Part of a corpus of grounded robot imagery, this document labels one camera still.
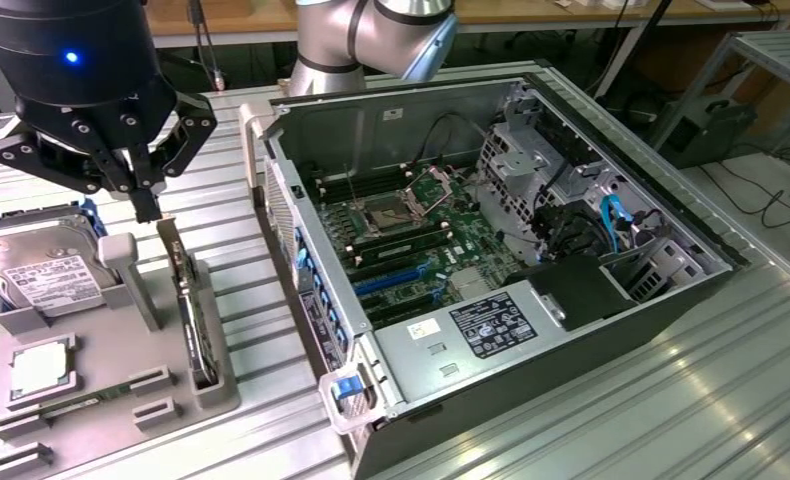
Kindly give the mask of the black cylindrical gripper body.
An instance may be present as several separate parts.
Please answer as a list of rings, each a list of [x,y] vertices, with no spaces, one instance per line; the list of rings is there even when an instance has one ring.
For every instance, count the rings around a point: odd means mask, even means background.
[[[118,149],[125,115],[151,142],[177,105],[139,1],[0,1],[0,69],[19,118],[76,148],[76,121]]]

